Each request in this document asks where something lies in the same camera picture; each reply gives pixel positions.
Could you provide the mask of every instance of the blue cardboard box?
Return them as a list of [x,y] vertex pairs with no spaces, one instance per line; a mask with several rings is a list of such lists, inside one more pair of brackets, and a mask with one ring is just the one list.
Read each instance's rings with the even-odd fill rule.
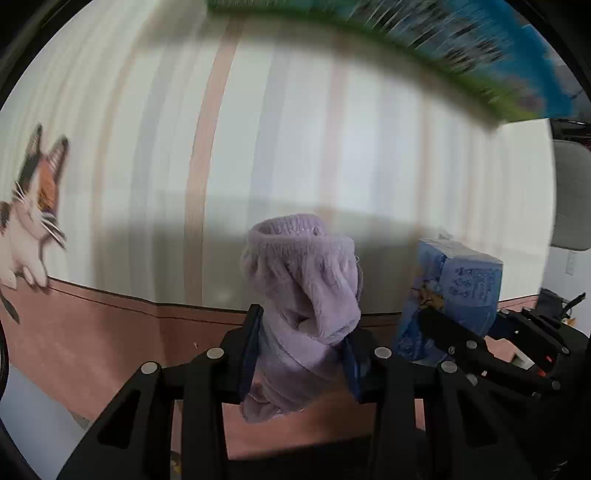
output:
[[433,307],[479,336],[496,318],[503,262],[451,240],[419,240],[418,273],[404,303],[394,351],[406,360],[437,365],[446,356],[424,339],[417,315]]

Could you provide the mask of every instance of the silver screw head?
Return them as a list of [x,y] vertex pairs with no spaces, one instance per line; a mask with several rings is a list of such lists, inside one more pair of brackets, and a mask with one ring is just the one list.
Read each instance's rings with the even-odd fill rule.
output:
[[476,378],[476,375],[474,374],[467,374],[466,378],[470,381],[470,383],[474,386],[476,386],[478,384],[478,379]]
[[214,347],[214,348],[210,348],[207,351],[207,357],[211,358],[212,360],[217,360],[218,358],[223,357],[224,351],[223,348],[220,347]]
[[374,355],[378,358],[387,359],[392,356],[392,350],[387,346],[379,346],[374,350]]
[[457,365],[454,362],[446,360],[444,362],[441,362],[441,370],[443,370],[447,374],[454,374],[457,372]]
[[141,371],[144,375],[151,375],[158,369],[156,362],[146,362],[142,365]]

